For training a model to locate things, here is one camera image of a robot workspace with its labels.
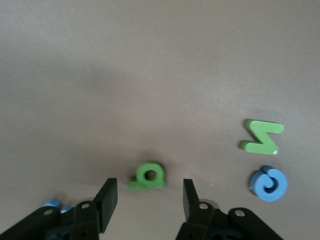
gray table surface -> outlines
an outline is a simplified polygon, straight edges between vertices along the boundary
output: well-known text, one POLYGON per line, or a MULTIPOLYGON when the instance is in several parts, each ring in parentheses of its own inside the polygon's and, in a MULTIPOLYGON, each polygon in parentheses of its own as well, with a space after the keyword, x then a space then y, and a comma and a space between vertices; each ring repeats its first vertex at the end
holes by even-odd
POLYGON ((118 179, 100 238, 175 239, 183 178, 222 211, 253 210, 285 240, 319 238, 320 1, 2 0, 0 232, 52 197, 118 179), (284 125, 248 153, 246 119, 284 125), (148 159, 166 186, 128 190, 148 159), (271 165, 286 194, 248 189, 271 165))

blue object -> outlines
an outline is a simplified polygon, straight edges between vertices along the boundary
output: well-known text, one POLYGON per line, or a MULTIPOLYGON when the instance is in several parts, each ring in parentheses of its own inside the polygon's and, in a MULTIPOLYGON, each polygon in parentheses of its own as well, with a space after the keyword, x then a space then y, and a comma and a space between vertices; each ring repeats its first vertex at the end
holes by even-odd
POLYGON ((56 207, 60 208, 61 202, 58 199, 51 198, 49 201, 47 201, 44 205, 44 207, 56 207))
POLYGON ((64 214, 65 212, 68 212, 70 209, 72 209, 71 206, 62 206, 60 209, 60 213, 64 214))
POLYGON ((280 199, 287 191, 286 176, 272 166, 264 166, 256 171, 250 180, 252 191, 263 201, 273 202, 280 199))

screw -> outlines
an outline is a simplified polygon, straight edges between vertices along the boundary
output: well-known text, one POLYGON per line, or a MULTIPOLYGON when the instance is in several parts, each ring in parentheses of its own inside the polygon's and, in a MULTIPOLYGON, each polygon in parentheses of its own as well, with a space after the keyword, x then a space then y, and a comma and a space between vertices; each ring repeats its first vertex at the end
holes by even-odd
POLYGON ((199 204, 199 208, 201 208, 201 209, 203 209, 203 210, 206 210, 206 209, 208 209, 208 205, 205 204, 205 203, 200 203, 200 204, 199 204))
POLYGON ((43 213, 43 215, 44 216, 47 216, 47 215, 50 215, 50 214, 52 214, 52 210, 51 209, 49 209, 49 210, 47 210, 47 211, 45 211, 44 213, 43 213))
POLYGON ((90 206, 89 203, 84 203, 84 204, 82 204, 81 208, 82 209, 87 209, 89 206, 90 206))
POLYGON ((246 214, 244 213, 244 211, 242 210, 235 210, 235 215, 237 215, 238 217, 244 217, 246 214))

